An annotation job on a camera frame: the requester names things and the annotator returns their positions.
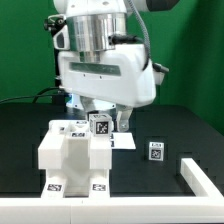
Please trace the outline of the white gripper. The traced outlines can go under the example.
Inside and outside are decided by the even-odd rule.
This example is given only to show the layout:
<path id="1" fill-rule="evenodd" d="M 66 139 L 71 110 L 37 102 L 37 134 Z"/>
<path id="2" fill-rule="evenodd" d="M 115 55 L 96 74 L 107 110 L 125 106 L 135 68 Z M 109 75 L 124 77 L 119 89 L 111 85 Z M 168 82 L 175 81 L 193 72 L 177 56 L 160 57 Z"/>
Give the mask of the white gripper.
<path id="1" fill-rule="evenodd" d="M 82 63 L 79 54 L 71 51 L 60 52 L 58 60 L 66 92 L 120 104 L 116 106 L 118 132 L 129 130 L 132 108 L 151 104 L 156 86 L 164 79 L 152 62 L 142 70 L 144 47 L 140 44 L 116 45 L 114 50 L 101 54 L 99 63 Z"/>

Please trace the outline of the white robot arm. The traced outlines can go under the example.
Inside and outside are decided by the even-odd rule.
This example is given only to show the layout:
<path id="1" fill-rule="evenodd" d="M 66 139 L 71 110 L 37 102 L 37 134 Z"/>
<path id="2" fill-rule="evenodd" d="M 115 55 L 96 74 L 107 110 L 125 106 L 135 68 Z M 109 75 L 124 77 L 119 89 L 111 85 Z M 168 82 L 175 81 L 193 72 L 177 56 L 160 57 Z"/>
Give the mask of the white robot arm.
<path id="1" fill-rule="evenodd" d="M 180 0 L 53 1 L 63 24 L 54 35 L 62 86 L 87 112 L 113 103 L 117 130 L 128 130 L 132 110 L 154 101 L 169 69 L 152 61 L 147 32 L 127 33 L 127 16 L 168 11 Z"/>

